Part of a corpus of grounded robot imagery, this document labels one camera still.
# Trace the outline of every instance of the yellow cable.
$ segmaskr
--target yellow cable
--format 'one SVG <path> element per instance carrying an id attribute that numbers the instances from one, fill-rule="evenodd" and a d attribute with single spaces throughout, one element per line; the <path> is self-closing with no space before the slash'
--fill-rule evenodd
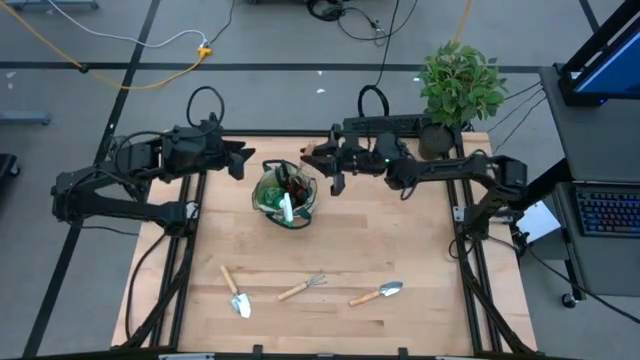
<path id="1" fill-rule="evenodd" d="M 469 16 L 469 9 L 471 9 L 471 0 L 467 0 L 467 6 L 465 6 L 464 8 L 464 15 L 462 15 L 462 19 L 460 19 L 460 25 L 458 25 L 456 36 L 453 38 L 454 43 L 458 42 L 458 40 L 460 39 L 462 29 L 464 29 L 464 24 L 467 22 L 467 17 Z"/>
<path id="2" fill-rule="evenodd" d="M 47 40 L 44 36 L 42 36 L 36 29 L 34 29 L 31 25 L 29 25 L 29 23 L 27 23 L 20 15 L 18 15 L 9 5 L 5 4 L 4 1 L 0 0 L 0 5 L 11 15 L 13 16 L 16 20 L 18 20 L 18 22 L 20 22 L 24 27 L 27 28 L 27 30 L 29 30 L 33 35 L 35 35 L 40 41 L 42 41 L 43 43 L 45 43 L 47 46 L 49 46 L 53 51 L 55 51 L 58 55 L 60 55 L 61 57 L 63 57 L 65 60 L 67 60 L 68 62 L 72 63 L 74 66 L 76 66 L 78 69 L 82 69 L 82 64 L 80 64 L 79 62 L 77 62 L 76 60 L 74 60 L 71 56 L 67 55 L 64 51 L 60 50 L 58 47 L 56 47 L 55 45 L 53 45 L 51 42 L 49 42 L 49 40 Z M 100 80 L 101 82 L 117 87 L 118 89 L 123 89 L 123 90 L 149 90 L 149 89 L 153 89 L 159 86 L 162 86 L 168 82 L 170 82 L 171 80 L 174 80 L 190 71 L 192 71 L 193 69 L 197 68 L 202 61 L 210 56 L 212 53 L 212 50 L 209 48 L 203 48 L 200 47 L 198 48 L 198 60 L 191 65 L 191 67 L 189 67 L 188 69 L 181 71 L 177 74 L 172 75 L 171 77 L 169 77 L 166 80 L 160 81 L 158 83 L 155 84 L 151 84 L 151 85 L 145 85 L 145 86 L 122 86 L 119 83 L 104 77 L 100 74 L 91 72 L 90 74 Z"/>

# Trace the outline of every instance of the computer monitor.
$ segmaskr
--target computer monitor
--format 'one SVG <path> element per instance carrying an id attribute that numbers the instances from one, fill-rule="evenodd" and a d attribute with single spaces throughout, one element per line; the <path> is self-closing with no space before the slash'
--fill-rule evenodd
<path id="1" fill-rule="evenodd" d="M 634 20 L 638 13 L 640 1 L 626 0 L 562 67 L 560 88 L 567 105 L 640 99 L 640 18 Z"/>

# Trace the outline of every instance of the white paper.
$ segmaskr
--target white paper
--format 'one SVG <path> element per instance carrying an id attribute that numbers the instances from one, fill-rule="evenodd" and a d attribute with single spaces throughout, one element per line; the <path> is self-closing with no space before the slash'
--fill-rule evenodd
<path id="1" fill-rule="evenodd" d="M 542 201 L 525 210 L 524 217 L 518 221 L 517 225 L 521 232 L 529 233 L 527 244 L 560 228 L 560 223 Z"/>

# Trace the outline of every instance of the green plant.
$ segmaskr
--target green plant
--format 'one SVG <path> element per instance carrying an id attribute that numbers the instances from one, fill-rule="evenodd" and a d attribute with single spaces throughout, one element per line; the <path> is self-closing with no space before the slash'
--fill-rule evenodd
<path id="1" fill-rule="evenodd" d="M 504 102 L 507 79 L 498 78 L 496 58 L 486 59 L 478 50 L 457 42 L 440 47 L 435 56 L 427 56 L 419 78 L 425 84 L 421 97 L 427 97 L 427 109 L 433 122 L 464 126 L 476 116 L 486 120 L 495 116 Z"/>

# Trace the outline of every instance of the plant pot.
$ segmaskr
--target plant pot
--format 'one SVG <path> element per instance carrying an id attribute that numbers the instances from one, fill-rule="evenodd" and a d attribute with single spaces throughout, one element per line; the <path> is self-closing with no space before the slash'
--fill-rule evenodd
<path id="1" fill-rule="evenodd" d="M 418 153 L 425 160 L 435 160 L 453 148 L 454 134 L 444 125 L 430 124 L 422 129 Z"/>

